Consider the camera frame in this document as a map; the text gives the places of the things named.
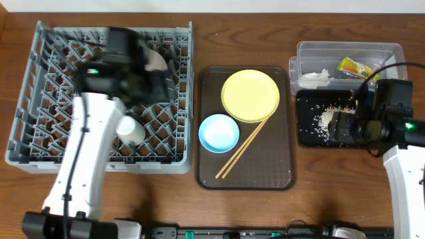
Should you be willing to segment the pink white bowl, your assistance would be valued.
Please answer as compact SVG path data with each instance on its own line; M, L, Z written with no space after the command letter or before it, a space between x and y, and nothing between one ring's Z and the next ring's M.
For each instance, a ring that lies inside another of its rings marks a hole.
M158 52L149 50L148 61L145 65L145 70L148 72L155 70L168 71L168 67L166 61Z

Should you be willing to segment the yellow plastic plate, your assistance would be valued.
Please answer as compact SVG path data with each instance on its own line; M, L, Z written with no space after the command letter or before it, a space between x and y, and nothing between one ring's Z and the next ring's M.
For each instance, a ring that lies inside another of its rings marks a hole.
M225 110L236 120L257 123L277 110L280 92L267 74L259 70L241 70L226 79L221 100Z

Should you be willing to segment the white plastic cup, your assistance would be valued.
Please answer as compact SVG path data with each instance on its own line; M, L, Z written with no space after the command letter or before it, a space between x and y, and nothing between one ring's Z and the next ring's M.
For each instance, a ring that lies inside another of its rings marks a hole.
M123 116L116 127L121 141L133 146L141 144L145 139L145 128L130 116Z

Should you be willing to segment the yellow green snack wrapper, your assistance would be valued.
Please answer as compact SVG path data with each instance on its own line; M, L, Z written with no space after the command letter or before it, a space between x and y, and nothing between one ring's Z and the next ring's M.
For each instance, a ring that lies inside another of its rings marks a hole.
M366 80L374 71L367 65L355 62L345 57L337 66L337 69L351 76Z

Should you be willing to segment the light blue bowl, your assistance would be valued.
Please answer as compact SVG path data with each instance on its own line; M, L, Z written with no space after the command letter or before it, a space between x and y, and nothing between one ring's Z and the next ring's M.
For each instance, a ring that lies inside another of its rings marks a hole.
M198 137L206 150L212 153L226 153L238 143L240 130L230 116L214 114L202 121Z

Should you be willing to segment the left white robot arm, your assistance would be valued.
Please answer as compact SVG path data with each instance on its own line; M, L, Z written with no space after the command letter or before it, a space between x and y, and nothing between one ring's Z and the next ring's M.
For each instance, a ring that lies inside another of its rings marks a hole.
M78 95L62 166L41 212L26 212L27 238L141 238L142 225L100 222L106 163L129 106L169 99L164 60L147 64L86 62L74 72Z

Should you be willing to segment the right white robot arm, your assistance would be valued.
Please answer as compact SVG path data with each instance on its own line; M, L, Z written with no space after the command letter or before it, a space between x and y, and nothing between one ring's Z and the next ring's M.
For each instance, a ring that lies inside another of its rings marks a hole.
M355 113L335 112L329 138L356 144L381 158L392 201L395 238L424 237L424 122L404 103L358 105Z

